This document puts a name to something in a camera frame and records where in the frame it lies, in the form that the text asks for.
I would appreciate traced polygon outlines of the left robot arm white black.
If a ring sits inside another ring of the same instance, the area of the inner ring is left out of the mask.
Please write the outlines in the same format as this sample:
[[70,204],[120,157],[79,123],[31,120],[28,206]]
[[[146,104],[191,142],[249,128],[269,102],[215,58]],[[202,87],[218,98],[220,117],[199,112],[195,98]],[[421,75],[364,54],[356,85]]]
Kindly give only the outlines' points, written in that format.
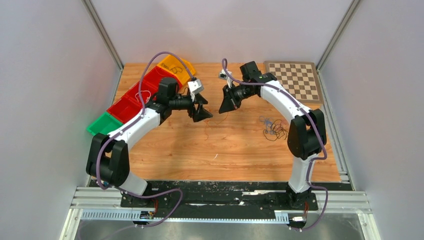
[[186,110],[193,122],[213,115],[204,108],[208,101],[200,94],[204,90],[201,81],[193,78],[188,92],[179,93],[179,84],[172,77],[164,77],[158,91],[131,120],[108,134],[97,133],[91,140],[85,171],[95,177],[102,189],[104,183],[133,196],[140,207],[153,201],[153,193],[147,190],[148,182],[130,170],[131,148],[148,132],[160,126],[173,111]]

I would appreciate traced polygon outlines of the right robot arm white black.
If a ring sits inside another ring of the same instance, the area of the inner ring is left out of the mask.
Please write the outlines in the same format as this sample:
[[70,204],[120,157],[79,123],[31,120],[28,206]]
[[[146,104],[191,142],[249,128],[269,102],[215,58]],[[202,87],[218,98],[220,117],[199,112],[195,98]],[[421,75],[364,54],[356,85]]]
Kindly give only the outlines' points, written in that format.
[[287,146],[293,155],[293,166],[288,181],[285,201],[292,209],[303,205],[311,193],[311,173],[316,160],[327,158],[327,143],[324,113],[310,109],[295,99],[272,73],[262,73],[254,61],[240,67],[242,80],[237,80],[228,71],[228,61],[221,61],[219,77],[227,80],[223,87],[220,114],[239,109],[242,101],[254,95],[270,103],[289,123]]

